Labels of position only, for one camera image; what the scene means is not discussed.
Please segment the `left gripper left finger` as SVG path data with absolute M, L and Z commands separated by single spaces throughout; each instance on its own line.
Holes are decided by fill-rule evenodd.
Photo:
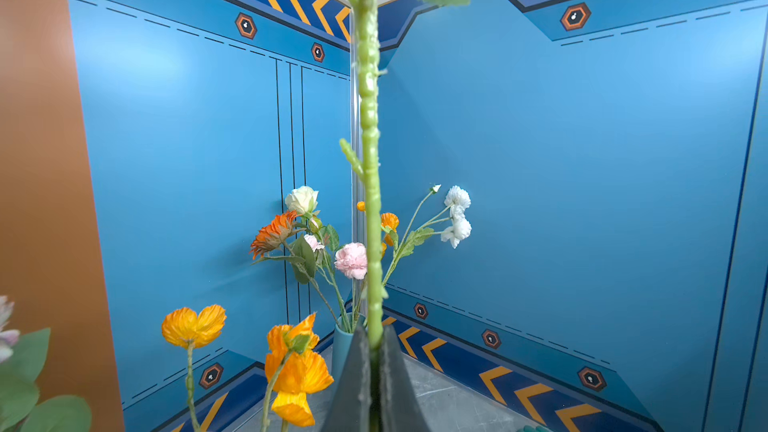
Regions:
M 322 432 L 369 432 L 371 425 L 371 359 L 367 332 L 358 327 L 353 335 L 332 404 Z

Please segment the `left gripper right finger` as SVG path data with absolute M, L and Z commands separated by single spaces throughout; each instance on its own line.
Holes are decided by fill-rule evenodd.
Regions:
M 429 432 L 409 377 L 398 335 L 383 327 L 379 349 L 379 422 L 384 432 Z

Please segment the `teal ceramic vase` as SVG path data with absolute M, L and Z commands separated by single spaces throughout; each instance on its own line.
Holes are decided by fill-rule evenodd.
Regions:
M 334 378 L 334 384 L 338 385 L 341 381 L 346 359 L 353 341 L 355 331 L 362 327 L 366 321 L 364 316 L 360 316 L 351 331 L 342 327 L 342 319 L 338 318 L 335 325 L 332 350 L 331 375 Z

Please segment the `pink ranunculus stem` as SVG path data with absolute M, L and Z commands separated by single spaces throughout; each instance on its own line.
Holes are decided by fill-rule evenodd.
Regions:
M 335 293 L 340 307 L 337 318 L 339 329 L 346 333 L 353 333 L 360 323 L 362 304 L 367 293 L 367 256 L 366 247 L 362 243 L 352 242 L 343 245 L 333 255 L 325 245 L 314 235 L 305 234 L 299 238 L 297 255 L 304 259 L 306 274 L 318 294 L 324 299 L 315 276 L 320 277 L 329 284 Z M 352 283 L 351 310 L 347 311 L 346 300 L 342 298 L 341 288 L 336 280 L 336 273 L 340 272 Z

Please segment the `orange gerbera daisy stem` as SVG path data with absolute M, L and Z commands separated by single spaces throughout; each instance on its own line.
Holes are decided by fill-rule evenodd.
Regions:
M 313 290 L 306 303 L 314 294 L 317 303 L 322 303 L 330 313 L 333 324 L 340 318 L 337 307 L 323 292 L 324 282 L 332 291 L 332 297 L 338 306 L 344 306 L 344 298 L 336 279 L 332 265 L 332 256 L 340 249 L 337 231 L 331 225 L 325 225 L 319 213 L 287 211 L 276 215 L 262 227 L 250 245 L 253 263 L 279 261 L 287 264 L 293 273 L 295 282 Z

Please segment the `yellow orange poppy stem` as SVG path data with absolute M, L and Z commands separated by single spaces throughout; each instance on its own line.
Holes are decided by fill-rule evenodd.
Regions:
M 394 213 L 383 213 L 381 215 L 381 225 L 385 229 L 382 254 L 385 254 L 389 247 L 395 246 L 396 241 L 390 236 L 390 232 L 396 231 L 399 224 L 400 220 Z

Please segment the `white pink peony stem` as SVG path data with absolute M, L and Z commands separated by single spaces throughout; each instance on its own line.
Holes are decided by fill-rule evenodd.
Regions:
M 422 208 L 440 191 L 440 184 L 429 188 L 416 206 L 403 234 L 397 231 L 390 232 L 390 236 L 396 243 L 394 247 L 391 247 L 393 256 L 384 273 L 383 285 L 390 281 L 399 263 L 404 258 L 411 256 L 428 239 L 438 237 L 443 243 L 456 249 L 461 242 L 470 237 L 472 225 L 466 217 L 466 211 L 471 207 L 472 201 L 469 192 L 458 185 L 453 185 L 447 189 L 443 198 L 442 209 L 439 212 L 421 224 L 416 223 Z

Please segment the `cream white rose stem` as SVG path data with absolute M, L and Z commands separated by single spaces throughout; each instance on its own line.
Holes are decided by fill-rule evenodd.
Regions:
M 330 243 L 325 237 L 327 228 L 319 218 L 318 196 L 318 191 L 306 185 L 293 189 L 286 196 L 287 211 L 295 216 L 295 237 L 288 244 L 288 250 L 295 278 L 314 290 L 328 310 L 330 324 L 334 327 L 339 317 L 332 305 L 336 282 L 330 267 Z

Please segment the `yellow rose pink spray stem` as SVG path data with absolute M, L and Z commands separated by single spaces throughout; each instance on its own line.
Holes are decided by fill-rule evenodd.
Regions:
M 23 334 L 10 327 L 14 303 L 1 298 L 1 430 L 88 431 L 92 412 L 76 395 L 41 399 L 37 380 L 49 350 L 50 330 Z

